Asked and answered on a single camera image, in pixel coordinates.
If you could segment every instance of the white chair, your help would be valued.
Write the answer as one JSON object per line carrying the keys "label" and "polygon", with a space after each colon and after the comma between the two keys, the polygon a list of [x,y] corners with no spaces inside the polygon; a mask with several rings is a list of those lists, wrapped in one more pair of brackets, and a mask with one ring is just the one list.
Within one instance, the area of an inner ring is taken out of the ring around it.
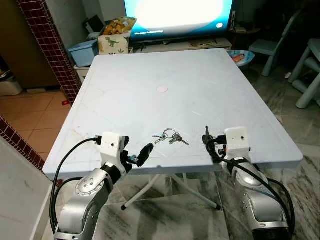
{"label": "white chair", "polygon": [[266,62],[264,69],[261,73],[262,76],[269,76],[271,68],[274,66],[278,51],[283,44],[285,38],[287,37],[288,33],[290,32],[291,27],[294,25],[297,16],[300,14],[301,10],[297,11],[289,20],[288,24],[286,25],[281,39],[279,42],[275,41],[267,41],[263,39],[258,39],[255,41],[250,47],[249,51],[258,53],[258,54],[264,54],[268,55],[268,61]]}
{"label": "white chair", "polygon": [[[297,79],[304,65],[319,73],[309,87]],[[320,86],[320,39],[309,40],[308,46],[295,66],[288,82],[304,93],[295,104],[298,108],[306,108],[312,99],[320,106],[320,97],[316,96]]]}

